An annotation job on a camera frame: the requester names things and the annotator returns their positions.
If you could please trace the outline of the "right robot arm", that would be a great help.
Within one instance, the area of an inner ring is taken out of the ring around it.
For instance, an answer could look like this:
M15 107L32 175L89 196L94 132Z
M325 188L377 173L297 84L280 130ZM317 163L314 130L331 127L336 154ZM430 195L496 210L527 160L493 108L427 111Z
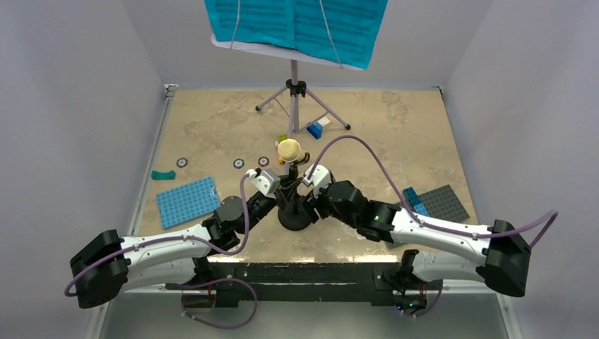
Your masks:
M318 214L332 217L373 242L416 244L419 251L400 264L396 277L414 287L434 280L473 280L510 297L526 293L531 247L504 220L492 226L466 225L410 213L396 204L369 200L349 181L315 186L309 197Z

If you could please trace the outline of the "black microphone desk stand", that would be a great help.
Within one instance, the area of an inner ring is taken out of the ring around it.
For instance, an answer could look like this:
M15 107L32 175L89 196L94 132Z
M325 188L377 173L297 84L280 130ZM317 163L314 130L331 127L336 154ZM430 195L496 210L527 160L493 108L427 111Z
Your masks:
M298 175L298 167L294 163L290 163L288 173L281 177L280 185L286 184L293 180L299 180L299 185L302 183L302 178ZM280 224L287 230L299 232L307 228L311 223L308 220L306 211L302 206L304 196L296 193L291 202L278 210L278 220Z

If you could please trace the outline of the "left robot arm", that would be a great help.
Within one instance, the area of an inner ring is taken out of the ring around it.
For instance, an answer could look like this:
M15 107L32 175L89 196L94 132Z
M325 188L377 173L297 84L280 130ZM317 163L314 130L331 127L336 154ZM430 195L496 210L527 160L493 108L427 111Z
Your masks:
M116 230L99 233L69 261L72 280L64 294L82 309L98 307L121 292L159 284L201 289L210 282L202 258L240 253L249 232L276 206L296 192L296 179L256 183L250 198L242 191L222 203L199 224L153 236L121 237Z

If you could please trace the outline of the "cream microphone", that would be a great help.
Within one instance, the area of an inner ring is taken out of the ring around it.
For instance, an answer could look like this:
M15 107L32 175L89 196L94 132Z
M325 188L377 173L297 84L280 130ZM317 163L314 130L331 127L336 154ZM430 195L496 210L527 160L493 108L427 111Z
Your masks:
M277 145L277 152L283 162L299 165L310 160L310 153L304 150L299 142L293 138L280 141Z

